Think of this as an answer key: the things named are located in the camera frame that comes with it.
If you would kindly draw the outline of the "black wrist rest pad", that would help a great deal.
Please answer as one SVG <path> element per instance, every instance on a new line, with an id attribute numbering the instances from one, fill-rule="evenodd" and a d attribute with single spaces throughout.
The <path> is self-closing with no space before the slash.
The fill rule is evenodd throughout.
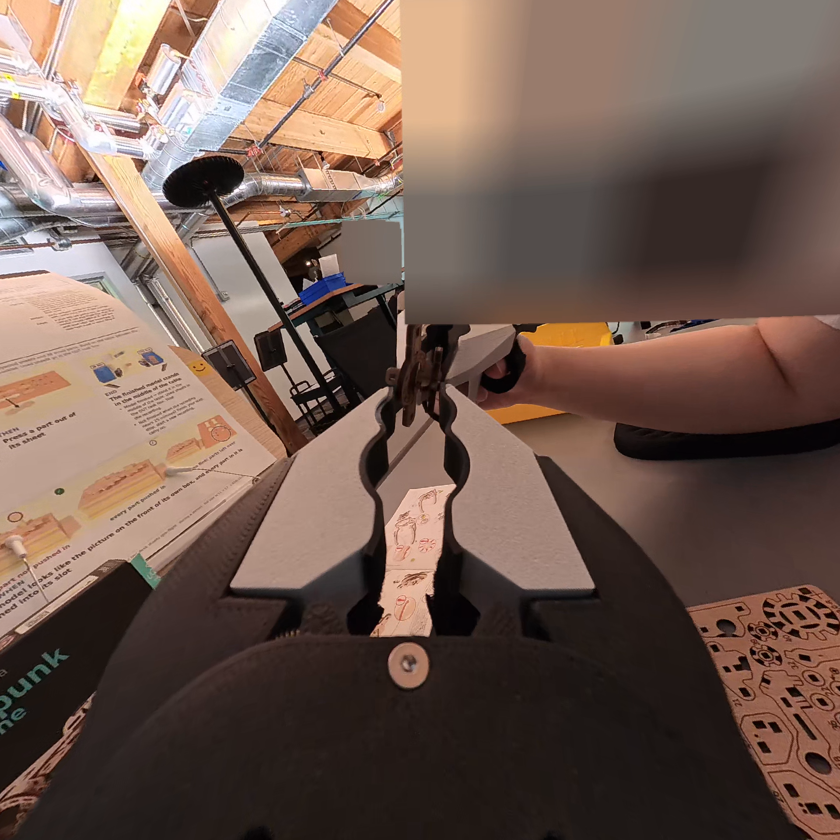
<path id="1" fill-rule="evenodd" d="M 687 461 L 797 455 L 839 443 L 839 421 L 749 434 L 683 434 L 618 423 L 613 442 L 631 459 Z"/>

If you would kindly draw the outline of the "wooden support post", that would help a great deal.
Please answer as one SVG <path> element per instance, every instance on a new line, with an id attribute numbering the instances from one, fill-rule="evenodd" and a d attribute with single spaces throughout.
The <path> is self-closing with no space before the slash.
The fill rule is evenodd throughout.
<path id="1" fill-rule="evenodd" d="M 232 340 L 255 373 L 253 391 L 273 423 L 289 454 L 308 444 L 273 385 L 241 336 L 207 279 L 176 233 L 164 210 L 137 172 L 134 161 L 124 155 L 83 151 L 92 168 L 145 243 L 163 272 L 177 285 L 215 344 Z"/>

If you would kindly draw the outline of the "wooden-top desk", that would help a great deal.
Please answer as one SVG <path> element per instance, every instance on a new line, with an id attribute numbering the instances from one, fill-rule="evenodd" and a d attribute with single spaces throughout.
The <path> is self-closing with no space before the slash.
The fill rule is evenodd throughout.
<path id="1" fill-rule="evenodd" d="M 290 321 L 295 328 L 300 327 L 302 324 L 307 324 L 311 334 L 317 337 L 323 335 L 324 331 L 316 323 L 316 318 L 328 312 L 335 314 L 337 312 L 351 310 L 368 300 L 376 300 L 384 314 L 385 321 L 396 331 L 396 316 L 392 314 L 386 296 L 390 292 L 403 289 L 403 286 L 404 284 L 402 282 L 395 284 L 386 283 L 378 287 L 362 284 L 347 285 L 331 291 L 326 296 L 304 308 L 296 310 L 291 314 Z"/>

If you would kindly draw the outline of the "black sign on floor stand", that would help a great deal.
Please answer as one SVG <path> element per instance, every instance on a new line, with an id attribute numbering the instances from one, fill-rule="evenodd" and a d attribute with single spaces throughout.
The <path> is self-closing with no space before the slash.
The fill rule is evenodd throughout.
<path id="1" fill-rule="evenodd" d="M 258 332 L 254 336 L 254 343 L 262 371 L 268 372 L 277 367 L 284 367 L 287 364 L 287 352 L 282 337 L 282 330 L 273 329 Z"/>
<path id="2" fill-rule="evenodd" d="M 249 386 L 256 375 L 233 340 L 223 342 L 202 353 L 202 358 L 235 391 L 244 389 L 252 396 Z"/>

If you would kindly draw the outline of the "blue plastic bin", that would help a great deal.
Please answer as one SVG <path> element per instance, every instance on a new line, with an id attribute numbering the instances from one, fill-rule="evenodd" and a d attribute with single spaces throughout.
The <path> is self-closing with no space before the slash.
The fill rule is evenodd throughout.
<path id="1" fill-rule="evenodd" d="M 320 280 L 316 280 L 309 286 L 302 288 L 299 293 L 299 299 L 305 307 L 311 306 L 333 292 L 344 289 L 347 286 L 347 280 L 340 271 L 336 274 L 324 276 Z"/>

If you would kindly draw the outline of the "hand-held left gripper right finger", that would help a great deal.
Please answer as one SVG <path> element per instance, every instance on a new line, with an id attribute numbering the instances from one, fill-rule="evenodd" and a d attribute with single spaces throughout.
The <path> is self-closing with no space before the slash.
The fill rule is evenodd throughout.
<path id="1" fill-rule="evenodd" d="M 585 599 L 595 583 L 538 457 L 452 385 L 439 397 L 455 483 L 429 600 L 435 634 L 471 634 L 495 607 Z"/>

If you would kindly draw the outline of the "black floor lamp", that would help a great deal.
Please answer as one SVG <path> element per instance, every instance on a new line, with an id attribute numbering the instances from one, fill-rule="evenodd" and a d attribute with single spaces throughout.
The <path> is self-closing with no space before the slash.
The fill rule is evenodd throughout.
<path id="1" fill-rule="evenodd" d="M 332 387 L 327 383 L 319 366 L 312 357 L 291 319 L 284 311 L 273 287 L 265 273 L 260 268 L 242 235 L 228 214 L 223 203 L 226 196 L 237 189 L 245 179 L 245 171 L 240 163 L 224 155 L 210 155 L 194 159 L 173 171 L 163 184 L 166 200 L 179 207 L 200 207 L 205 203 L 213 205 L 216 214 L 229 233 L 240 254 L 251 269 L 269 303 L 276 311 L 281 325 L 286 329 L 290 339 L 296 345 L 302 359 L 307 364 L 317 384 L 324 391 L 332 407 L 332 420 L 338 421 L 342 416 L 342 407 L 335 397 Z"/>

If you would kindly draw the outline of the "small wooden model assembly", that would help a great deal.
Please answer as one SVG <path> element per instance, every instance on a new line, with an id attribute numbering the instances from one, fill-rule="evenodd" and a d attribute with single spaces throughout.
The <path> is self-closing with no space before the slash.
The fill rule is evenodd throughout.
<path id="1" fill-rule="evenodd" d="M 392 389 L 395 409 L 402 411 L 402 425 L 413 425 L 417 406 L 430 410 L 450 362 L 451 324 L 417 324 L 405 328 L 403 363 L 391 368 L 385 383 Z"/>

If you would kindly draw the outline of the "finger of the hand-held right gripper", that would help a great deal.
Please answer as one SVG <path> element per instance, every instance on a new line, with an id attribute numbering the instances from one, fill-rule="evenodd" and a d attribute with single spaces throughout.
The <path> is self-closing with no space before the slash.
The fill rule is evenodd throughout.
<path id="1" fill-rule="evenodd" d="M 477 398 L 480 377 L 511 351 L 517 331 L 510 324 L 471 324 L 458 338 L 448 368 L 448 383 L 468 398 Z"/>

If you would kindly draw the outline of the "folded paper instruction leaflet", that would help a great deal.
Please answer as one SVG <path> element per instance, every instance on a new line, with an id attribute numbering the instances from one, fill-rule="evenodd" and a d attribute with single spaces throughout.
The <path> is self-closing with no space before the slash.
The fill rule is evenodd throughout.
<path id="1" fill-rule="evenodd" d="M 385 575 L 373 637 L 428 637 L 433 622 L 428 599 L 445 530 L 445 508 L 455 485 L 409 490 L 385 526 Z"/>

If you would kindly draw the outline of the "person's right forearm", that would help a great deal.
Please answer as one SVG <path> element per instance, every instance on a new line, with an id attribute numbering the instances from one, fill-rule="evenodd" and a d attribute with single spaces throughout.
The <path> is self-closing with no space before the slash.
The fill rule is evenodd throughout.
<path id="1" fill-rule="evenodd" d="M 814 317 L 544 353 L 560 408 L 587 417 L 692 434 L 839 417 L 838 330 Z"/>

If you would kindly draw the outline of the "black fabric panel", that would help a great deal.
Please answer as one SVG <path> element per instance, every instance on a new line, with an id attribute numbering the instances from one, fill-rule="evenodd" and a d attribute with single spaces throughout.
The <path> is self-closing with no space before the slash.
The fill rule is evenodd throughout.
<path id="1" fill-rule="evenodd" d="M 314 340 L 338 372 L 350 409 L 384 388 L 396 367 L 396 330 L 381 309 Z"/>

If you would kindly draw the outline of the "yellow plastic bin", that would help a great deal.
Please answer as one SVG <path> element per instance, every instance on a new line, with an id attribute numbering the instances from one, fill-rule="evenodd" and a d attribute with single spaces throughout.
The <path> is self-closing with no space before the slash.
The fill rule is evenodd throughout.
<path id="1" fill-rule="evenodd" d="M 606 322 L 547 323 L 539 326 L 534 332 L 523 333 L 522 336 L 529 338 L 534 345 L 544 347 L 591 348 L 613 344 L 613 334 Z M 564 413 L 533 404 L 517 404 L 486 411 L 502 425 Z"/>

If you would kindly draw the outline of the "instruction poster on wooden board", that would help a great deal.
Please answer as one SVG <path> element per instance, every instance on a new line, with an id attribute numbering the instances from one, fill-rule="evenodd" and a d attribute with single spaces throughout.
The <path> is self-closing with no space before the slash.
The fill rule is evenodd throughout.
<path id="1" fill-rule="evenodd" d="M 108 561 L 162 570 L 277 458 L 121 301 L 1 282 L 1 631 Z"/>

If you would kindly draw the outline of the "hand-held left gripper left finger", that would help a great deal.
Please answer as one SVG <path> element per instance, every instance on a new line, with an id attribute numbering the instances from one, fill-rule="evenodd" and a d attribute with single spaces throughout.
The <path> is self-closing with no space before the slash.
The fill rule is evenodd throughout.
<path id="1" fill-rule="evenodd" d="M 378 485 L 389 467 L 394 391 L 382 388 L 293 460 L 231 581 L 233 593 L 328 604 L 352 634 L 382 619 L 385 530 Z"/>

